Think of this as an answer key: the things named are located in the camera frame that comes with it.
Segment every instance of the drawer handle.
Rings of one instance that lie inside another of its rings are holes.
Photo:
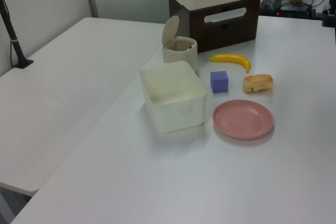
[[[227,12],[222,12],[222,13],[216,13],[213,15],[205,16],[204,17],[204,22],[205,23],[214,23],[214,22],[219,22],[219,21],[224,21],[227,19],[232,19],[232,18],[238,18],[244,16],[246,13],[246,8],[240,8],[240,9],[235,9],[235,10],[228,10]]]

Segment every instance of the pink plate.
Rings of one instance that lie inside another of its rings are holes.
[[[242,140],[264,136],[273,127],[271,112],[261,104],[248,100],[220,104],[214,111],[213,120],[225,135]]]

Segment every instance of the bread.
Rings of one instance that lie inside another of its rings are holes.
[[[257,74],[247,76],[243,81],[243,90],[245,92],[265,91],[273,88],[273,78],[269,74]]]

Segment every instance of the yellow banana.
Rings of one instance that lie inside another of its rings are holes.
[[[210,61],[214,62],[232,62],[242,65],[246,72],[249,73],[251,69],[251,62],[244,55],[226,52],[222,54],[215,54],[210,56]]]

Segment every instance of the blue cube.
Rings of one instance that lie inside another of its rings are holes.
[[[211,72],[211,88],[213,93],[227,92],[229,77],[226,71]]]

